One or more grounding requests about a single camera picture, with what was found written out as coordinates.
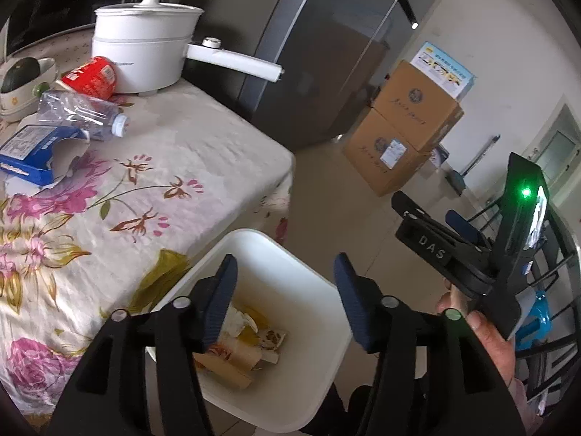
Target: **stacked cardboard boxes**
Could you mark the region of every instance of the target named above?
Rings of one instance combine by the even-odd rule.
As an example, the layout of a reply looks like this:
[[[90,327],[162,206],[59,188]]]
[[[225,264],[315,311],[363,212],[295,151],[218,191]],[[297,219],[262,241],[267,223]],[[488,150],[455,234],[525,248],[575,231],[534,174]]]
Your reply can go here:
[[[377,195],[400,189],[464,114],[458,102],[402,61],[345,155]]]

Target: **pot lid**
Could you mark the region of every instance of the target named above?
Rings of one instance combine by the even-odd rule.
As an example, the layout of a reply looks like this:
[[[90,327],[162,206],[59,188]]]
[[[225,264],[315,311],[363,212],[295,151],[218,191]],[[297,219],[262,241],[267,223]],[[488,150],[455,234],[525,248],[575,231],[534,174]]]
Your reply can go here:
[[[150,12],[160,12],[163,14],[202,14],[204,10],[196,8],[195,6],[187,6],[185,4],[160,3],[159,0],[142,0],[139,3],[113,4],[102,6],[95,10],[97,15],[102,14],[107,16],[128,16]]]

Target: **blue cardboard box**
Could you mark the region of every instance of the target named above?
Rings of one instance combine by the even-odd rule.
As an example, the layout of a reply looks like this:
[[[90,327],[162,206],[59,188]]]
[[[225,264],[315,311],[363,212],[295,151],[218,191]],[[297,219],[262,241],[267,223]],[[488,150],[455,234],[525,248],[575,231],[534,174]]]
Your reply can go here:
[[[423,44],[411,60],[411,65],[422,71],[457,101],[462,100],[474,85],[474,75],[470,70],[431,42]]]
[[[50,185],[85,153],[88,143],[79,128],[28,124],[0,147],[0,169],[35,185]]]

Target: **white trash can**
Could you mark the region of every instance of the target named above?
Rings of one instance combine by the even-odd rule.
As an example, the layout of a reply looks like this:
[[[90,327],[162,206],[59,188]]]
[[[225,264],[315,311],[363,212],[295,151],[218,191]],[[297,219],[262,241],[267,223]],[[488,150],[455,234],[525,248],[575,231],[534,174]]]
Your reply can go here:
[[[263,313],[288,336],[279,362],[257,372],[245,390],[199,372],[204,399],[267,431],[300,429],[316,414],[351,340],[339,293],[265,234],[236,230],[223,237],[154,311],[189,294],[199,279],[214,275],[226,254],[238,263],[235,300]],[[155,349],[148,351],[155,359]]]

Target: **pot lid knob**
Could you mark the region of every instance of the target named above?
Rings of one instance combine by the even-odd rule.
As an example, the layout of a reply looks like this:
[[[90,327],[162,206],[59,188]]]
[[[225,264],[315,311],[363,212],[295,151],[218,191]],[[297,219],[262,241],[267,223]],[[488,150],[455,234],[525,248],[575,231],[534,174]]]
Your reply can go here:
[[[205,48],[219,49],[221,45],[222,41],[220,39],[216,39],[215,37],[205,37],[202,41],[202,46]]]
[[[147,6],[151,8],[161,6],[161,3],[159,3],[159,0],[141,0],[141,2],[135,6]]]

